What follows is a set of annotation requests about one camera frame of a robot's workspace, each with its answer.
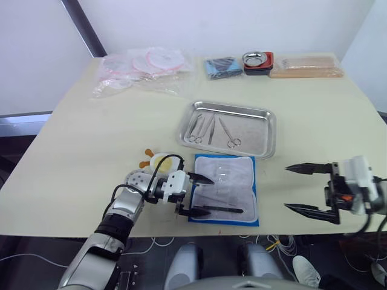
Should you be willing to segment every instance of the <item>beige table surface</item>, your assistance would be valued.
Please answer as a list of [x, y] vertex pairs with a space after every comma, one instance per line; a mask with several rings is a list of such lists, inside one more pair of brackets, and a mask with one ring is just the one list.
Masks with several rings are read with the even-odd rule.
[[[130, 88], [93, 99], [92, 60], [0, 191], [0, 234], [87, 237], [98, 225], [116, 184], [146, 148], [181, 154], [186, 170], [195, 153], [176, 142], [183, 112], [194, 100], [267, 108], [277, 117], [276, 153], [257, 162], [259, 227], [195, 224], [174, 204], [146, 204], [131, 236], [318, 234], [358, 230], [364, 216], [341, 211], [341, 225], [307, 219], [283, 203], [325, 206], [328, 175], [284, 170], [302, 162], [327, 163], [364, 154], [374, 174], [387, 176], [386, 125], [348, 78], [234, 77], [210, 81], [199, 70], [190, 98]], [[189, 195], [185, 204], [189, 204]], [[382, 220], [376, 216], [370, 230]]]

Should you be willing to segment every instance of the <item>shoe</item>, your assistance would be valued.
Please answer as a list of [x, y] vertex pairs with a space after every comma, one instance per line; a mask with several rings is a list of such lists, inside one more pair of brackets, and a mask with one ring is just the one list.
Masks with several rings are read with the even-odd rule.
[[375, 280], [382, 284], [383, 287], [386, 287], [387, 282], [387, 272], [386, 270], [378, 263], [371, 264], [371, 272], [372, 276], [374, 276]]
[[319, 287], [321, 276], [306, 258], [302, 256], [294, 257], [293, 269], [299, 283], [314, 288]]

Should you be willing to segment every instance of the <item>stainless steel tray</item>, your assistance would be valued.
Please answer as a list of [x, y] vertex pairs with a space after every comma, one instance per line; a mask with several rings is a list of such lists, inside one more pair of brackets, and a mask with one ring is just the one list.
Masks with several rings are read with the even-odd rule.
[[[212, 129], [211, 118], [215, 119], [215, 127], [212, 142], [209, 144]], [[230, 142], [231, 139], [227, 136], [220, 119], [235, 142]], [[199, 139], [194, 140], [195, 137], [201, 135], [203, 136], [201, 142], [197, 142], [200, 141]], [[266, 109], [196, 101], [188, 107], [184, 114], [177, 138], [180, 144], [187, 147], [266, 159], [273, 156], [275, 152], [276, 117]]]

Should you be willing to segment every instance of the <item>white wall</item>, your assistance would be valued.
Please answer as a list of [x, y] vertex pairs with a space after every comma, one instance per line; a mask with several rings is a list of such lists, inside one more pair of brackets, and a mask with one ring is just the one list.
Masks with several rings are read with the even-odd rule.
[[154, 45], [199, 55], [333, 51], [341, 59], [373, 0], [80, 0], [108, 53]]
[[59, 0], [2, 1], [0, 115], [52, 111], [91, 56]]
[[342, 65], [376, 109], [387, 112], [386, 0], [376, 0]]

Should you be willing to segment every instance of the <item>white sneaker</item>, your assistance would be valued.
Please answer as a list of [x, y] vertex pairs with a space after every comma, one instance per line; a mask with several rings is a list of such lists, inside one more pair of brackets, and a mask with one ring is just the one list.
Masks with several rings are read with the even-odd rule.
[[320, 274], [306, 258], [302, 256], [294, 257], [293, 269], [298, 282], [314, 288], [319, 287], [321, 281]]
[[387, 280], [386, 270], [380, 264], [374, 262], [371, 264], [371, 272], [375, 280], [385, 287], [386, 280]]

